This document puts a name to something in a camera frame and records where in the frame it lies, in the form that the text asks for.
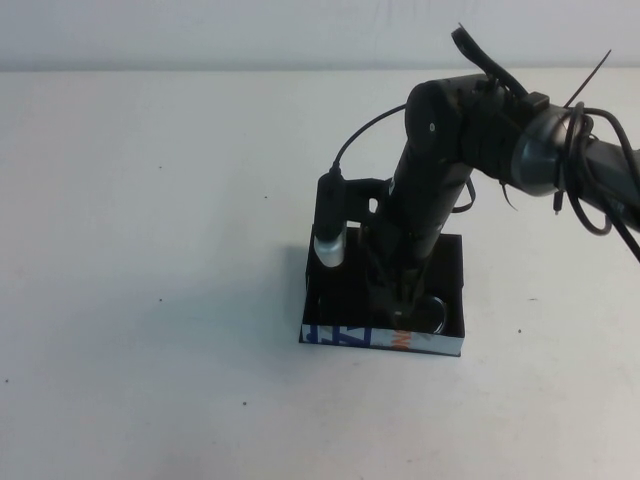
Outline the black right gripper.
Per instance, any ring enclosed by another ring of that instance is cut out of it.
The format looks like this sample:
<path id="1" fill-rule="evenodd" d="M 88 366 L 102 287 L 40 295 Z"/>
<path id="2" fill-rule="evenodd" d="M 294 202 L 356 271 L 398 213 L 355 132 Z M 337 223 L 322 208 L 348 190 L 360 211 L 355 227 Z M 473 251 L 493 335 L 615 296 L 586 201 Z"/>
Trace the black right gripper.
<path id="1" fill-rule="evenodd" d="M 377 314 L 408 320 L 424 294 L 424 268 L 441 230 L 470 179 L 472 168 L 431 154 L 402 152 L 368 228 L 367 243 L 378 275 L 370 278 L 370 306 Z"/>

